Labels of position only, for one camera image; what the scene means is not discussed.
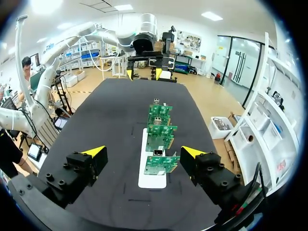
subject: glass wall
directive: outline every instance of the glass wall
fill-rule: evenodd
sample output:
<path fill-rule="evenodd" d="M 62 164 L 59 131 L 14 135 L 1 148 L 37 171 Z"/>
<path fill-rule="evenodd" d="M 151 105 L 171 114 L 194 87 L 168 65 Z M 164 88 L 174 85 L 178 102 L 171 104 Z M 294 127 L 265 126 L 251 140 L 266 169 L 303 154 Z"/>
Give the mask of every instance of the glass wall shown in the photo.
<path fill-rule="evenodd" d="M 256 74 L 260 43 L 232 38 L 232 47 L 226 76 L 221 83 L 241 104 L 248 95 Z"/>
<path fill-rule="evenodd" d="M 212 72 L 215 76 L 217 73 L 220 73 L 220 76 L 223 76 L 223 73 L 225 72 L 227 61 L 228 61 L 228 55 L 229 55 L 229 49 L 231 44 L 231 38 L 230 37 L 218 37 L 218 43 L 216 47 L 216 53 L 213 60 L 213 66 L 212 66 Z"/>

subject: black table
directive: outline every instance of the black table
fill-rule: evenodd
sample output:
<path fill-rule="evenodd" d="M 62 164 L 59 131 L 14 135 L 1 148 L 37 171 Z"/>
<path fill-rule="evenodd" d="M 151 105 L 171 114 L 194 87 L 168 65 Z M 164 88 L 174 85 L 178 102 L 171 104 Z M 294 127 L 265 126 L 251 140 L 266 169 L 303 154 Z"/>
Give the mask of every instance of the black table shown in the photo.
<path fill-rule="evenodd" d="M 84 101 L 51 147 L 39 175 L 61 168 L 73 151 L 106 145 L 109 162 L 93 187 L 66 209 L 89 220 L 135 229 L 199 231 L 214 224 L 220 211 L 181 165 L 167 175 L 167 187 L 138 187 L 142 130 L 154 98 L 173 106 L 178 126 L 167 155 L 185 145 L 216 151 L 204 120 L 186 87 L 161 81 L 107 79 Z"/>

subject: circuit board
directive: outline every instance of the circuit board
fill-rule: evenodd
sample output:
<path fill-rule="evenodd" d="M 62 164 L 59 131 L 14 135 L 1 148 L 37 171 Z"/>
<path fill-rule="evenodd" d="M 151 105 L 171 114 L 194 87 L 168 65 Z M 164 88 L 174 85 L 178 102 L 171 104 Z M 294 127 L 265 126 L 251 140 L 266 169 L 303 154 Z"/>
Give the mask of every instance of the circuit board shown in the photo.
<path fill-rule="evenodd" d="M 169 112 L 172 106 L 151 104 L 149 110 L 149 117 L 170 118 Z"/>
<path fill-rule="evenodd" d="M 164 125 L 149 125 L 148 137 L 170 137 L 173 132 L 178 129 L 178 126 L 164 126 Z"/>
<path fill-rule="evenodd" d="M 153 152 L 154 150 L 169 149 L 173 143 L 173 136 L 170 137 L 149 137 L 147 139 L 145 150 Z"/>
<path fill-rule="evenodd" d="M 151 116 L 149 115 L 149 119 L 148 119 L 148 125 L 150 124 L 154 124 L 154 120 L 156 119 L 157 117 L 155 116 Z M 166 117 L 166 118 L 161 118 L 161 123 L 160 125 L 169 125 L 170 124 L 170 116 Z"/>
<path fill-rule="evenodd" d="M 145 175 L 165 175 L 172 172 L 177 166 L 180 156 L 148 156 Z"/>

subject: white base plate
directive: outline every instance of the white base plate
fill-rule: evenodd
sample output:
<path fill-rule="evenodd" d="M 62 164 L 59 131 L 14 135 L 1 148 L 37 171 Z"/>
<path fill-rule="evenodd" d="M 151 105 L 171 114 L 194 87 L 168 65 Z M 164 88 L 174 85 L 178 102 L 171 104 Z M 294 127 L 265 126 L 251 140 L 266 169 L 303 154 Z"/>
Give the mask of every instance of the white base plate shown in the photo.
<path fill-rule="evenodd" d="M 164 189 L 167 186 L 167 177 L 165 175 L 145 175 L 145 165 L 148 156 L 153 156 L 153 152 L 146 152 L 146 142 L 148 139 L 147 128 L 143 129 L 142 134 L 142 146 L 141 146 L 141 157 L 140 157 L 140 168 L 139 168 L 139 180 L 138 186 L 144 189 Z"/>

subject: floor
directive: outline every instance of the floor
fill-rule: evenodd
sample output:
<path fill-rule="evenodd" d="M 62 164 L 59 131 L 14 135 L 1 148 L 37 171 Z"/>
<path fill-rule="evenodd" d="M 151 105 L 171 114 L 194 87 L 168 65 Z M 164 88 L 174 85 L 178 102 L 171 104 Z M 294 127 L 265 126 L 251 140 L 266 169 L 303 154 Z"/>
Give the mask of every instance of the floor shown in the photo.
<path fill-rule="evenodd" d="M 69 92 L 68 98 L 71 102 L 73 111 L 77 110 L 91 92 L 93 92 L 93 90 L 103 81 L 102 73 L 98 69 L 88 67 L 85 68 L 85 71 L 86 77 L 75 86 L 67 89 Z M 151 70 L 149 68 L 138 69 L 135 70 L 135 73 L 138 73 L 142 77 L 150 78 Z M 111 72 L 106 72 L 104 75 L 105 77 L 112 77 Z M 174 73 L 173 77 L 177 77 L 178 83 L 186 86 L 195 100 L 207 126 L 209 125 L 212 116 L 229 117 L 230 112 L 233 112 L 236 115 L 241 115 L 244 112 L 244 109 L 233 98 L 233 96 L 221 85 L 214 84 L 213 79 L 180 73 Z M 222 163 L 225 164 L 226 168 L 234 172 L 233 164 L 229 159 L 223 139 L 213 141 L 218 154 L 221 156 Z M 24 157 L 26 157 L 28 151 L 26 143 L 24 143 L 22 147 L 24 149 Z M 17 166 L 17 169 L 24 175 L 27 175 L 27 173 L 20 169 L 19 166 Z"/>

